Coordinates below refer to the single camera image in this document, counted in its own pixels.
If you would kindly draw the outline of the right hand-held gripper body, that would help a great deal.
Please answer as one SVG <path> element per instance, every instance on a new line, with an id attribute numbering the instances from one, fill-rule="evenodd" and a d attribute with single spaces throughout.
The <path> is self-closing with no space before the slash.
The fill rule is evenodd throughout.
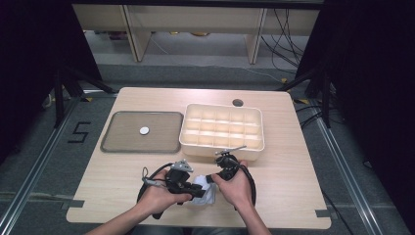
<path id="1" fill-rule="evenodd" d="M 248 175 L 247 168 L 240 164 L 238 159 L 232 155 L 233 151 L 243 149 L 243 146 L 234 149 L 224 149 L 216 152 L 217 158 L 215 163 L 221 168 L 218 175 L 225 181 L 232 179 L 236 173 L 241 170 L 245 175 Z"/>

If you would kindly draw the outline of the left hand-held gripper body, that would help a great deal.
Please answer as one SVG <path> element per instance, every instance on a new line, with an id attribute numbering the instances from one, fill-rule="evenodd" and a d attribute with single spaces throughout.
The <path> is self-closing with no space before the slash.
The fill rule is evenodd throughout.
<path id="1" fill-rule="evenodd" d="M 173 163 L 165 176 L 168 191 L 172 194 L 193 194 L 192 184 L 188 182 L 193 169 L 186 160 Z"/>

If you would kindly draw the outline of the white sock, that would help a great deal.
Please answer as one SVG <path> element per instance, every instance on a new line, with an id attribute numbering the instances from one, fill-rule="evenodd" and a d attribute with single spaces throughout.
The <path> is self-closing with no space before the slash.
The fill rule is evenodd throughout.
<path id="1" fill-rule="evenodd" d="M 202 186 L 202 189 L 205 190 L 205 193 L 201 198 L 195 197 L 191 203 L 196 206 L 211 205 L 215 203 L 215 194 L 216 194 L 216 184 L 212 181 L 210 177 L 205 175 L 198 175 L 194 178 L 194 184 Z"/>

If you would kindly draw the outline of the cream divided storage box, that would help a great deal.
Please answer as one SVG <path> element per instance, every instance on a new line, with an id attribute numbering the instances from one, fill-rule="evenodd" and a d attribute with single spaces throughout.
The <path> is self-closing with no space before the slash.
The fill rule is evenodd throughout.
<path id="1" fill-rule="evenodd" d="M 265 147 L 262 112 L 257 108 L 189 104 L 179 135 L 188 156 L 217 157 L 224 150 L 256 161 Z"/>

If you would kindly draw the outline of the person's right hand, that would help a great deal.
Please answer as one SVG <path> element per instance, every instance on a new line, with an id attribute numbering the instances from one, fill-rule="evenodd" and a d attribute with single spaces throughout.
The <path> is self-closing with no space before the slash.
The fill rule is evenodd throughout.
<path id="1" fill-rule="evenodd" d="M 241 170 L 229 181 L 215 184 L 225 200 L 235 208 L 241 204 L 251 203 L 253 205 L 250 181 Z"/>

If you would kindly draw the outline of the person's left hand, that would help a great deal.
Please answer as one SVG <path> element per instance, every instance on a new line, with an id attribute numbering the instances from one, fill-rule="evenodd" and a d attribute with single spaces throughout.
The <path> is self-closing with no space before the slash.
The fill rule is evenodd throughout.
<path id="1" fill-rule="evenodd" d="M 134 207 L 134 211 L 144 220 L 152 214 L 164 212 L 174 204 L 185 203 L 191 199 L 190 194 L 172 194 L 165 187 L 149 186 Z"/>

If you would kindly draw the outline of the grey rectangular tray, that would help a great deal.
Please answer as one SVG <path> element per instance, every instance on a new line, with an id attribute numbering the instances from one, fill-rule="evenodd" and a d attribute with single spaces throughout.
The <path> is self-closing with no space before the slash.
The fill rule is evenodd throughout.
<path id="1" fill-rule="evenodd" d="M 177 153 L 182 119 L 179 112 L 116 112 L 102 140 L 101 150 L 106 153 Z M 140 134 L 143 126 L 150 128 L 149 134 Z"/>

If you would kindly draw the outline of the black tripod stand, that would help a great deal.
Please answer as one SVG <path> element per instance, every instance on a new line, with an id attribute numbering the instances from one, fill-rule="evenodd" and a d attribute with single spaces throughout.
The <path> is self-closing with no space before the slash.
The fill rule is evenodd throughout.
<path id="1" fill-rule="evenodd" d="M 322 118 L 327 128 L 331 127 L 329 113 L 330 113 L 330 75 L 323 69 L 316 68 L 307 71 L 293 81 L 285 83 L 282 87 L 277 88 L 277 91 L 288 91 L 295 86 L 310 80 L 306 88 L 305 94 L 308 97 L 315 97 L 319 92 L 322 93 Z"/>
<path id="2" fill-rule="evenodd" d="M 67 90 L 69 95 L 74 98 L 81 98 L 85 92 L 79 84 L 79 80 L 95 86 L 101 91 L 108 94 L 116 94 L 117 90 L 106 85 L 102 80 L 96 79 L 80 70 L 73 69 L 68 66 L 62 66 L 56 70 L 54 75 L 54 92 L 55 92 L 55 106 L 56 106 L 56 120 L 55 126 L 58 127 L 64 120 L 64 90 Z"/>

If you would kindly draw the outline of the beige wooden desk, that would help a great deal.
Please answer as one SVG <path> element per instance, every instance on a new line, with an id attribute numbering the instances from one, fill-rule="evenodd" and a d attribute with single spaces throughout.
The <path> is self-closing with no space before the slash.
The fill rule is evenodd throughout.
<path id="1" fill-rule="evenodd" d="M 133 59 L 143 60 L 153 31 L 243 34 L 248 61 L 254 64 L 262 35 L 282 32 L 307 36 L 314 28 L 317 10 L 270 8 L 167 7 L 74 4 L 85 30 L 124 31 Z"/>

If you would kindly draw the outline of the black curtain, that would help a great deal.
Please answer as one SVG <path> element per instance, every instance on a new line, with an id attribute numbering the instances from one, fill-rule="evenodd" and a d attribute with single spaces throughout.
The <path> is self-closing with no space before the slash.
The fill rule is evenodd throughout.
<path id="1" fill-rule="evenodd" d="M 0 164 L 68 69 L 101 78 L 72 2 L 0 0 Z"/>
<path id="2" fill-rule="evenodd" d="M 356 142 L 415 235 L 415 0 L 323 0 L 299 71 L 320 60 Z"/>

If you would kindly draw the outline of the aluminium floor rail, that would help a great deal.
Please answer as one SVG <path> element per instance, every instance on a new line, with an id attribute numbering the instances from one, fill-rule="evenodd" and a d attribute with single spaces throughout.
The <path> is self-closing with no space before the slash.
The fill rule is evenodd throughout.
<path id="1" fill-rule="evenodd" d="M 384 235 L 368 200 L 364 196 L 359 184 L 354 177 L 351 168 L 338 144 L 332 130 L 326 126 L 326 122 L 319 117 L 316 122 L 322 132 L 323 138 L 328 145 L 332 157 L 339 169 L 340 175 L 345 183 L 346 189 L 359 213 L 359 216 L 369 235 Z"/>
<path id="2" fill-rule="evenodd" d="M 7 207 L 6 211 L 0 218 L 0 235 L 9 235 L 13 230 L 18 218 L 20 217 L 23 208 L 32 192 L 34 186 L 40 178 L 46 164 L 55 150 L 73 110 L 80 102 L 79 98 L 71 98 L 64 111 L 64 116 L 61 121 L 55 125 L 46 144 L 38 155 L 34 165 L 31 167 L 27 176 L 24 179 L 22 186 L 14 194 L 14 197 Z"/>

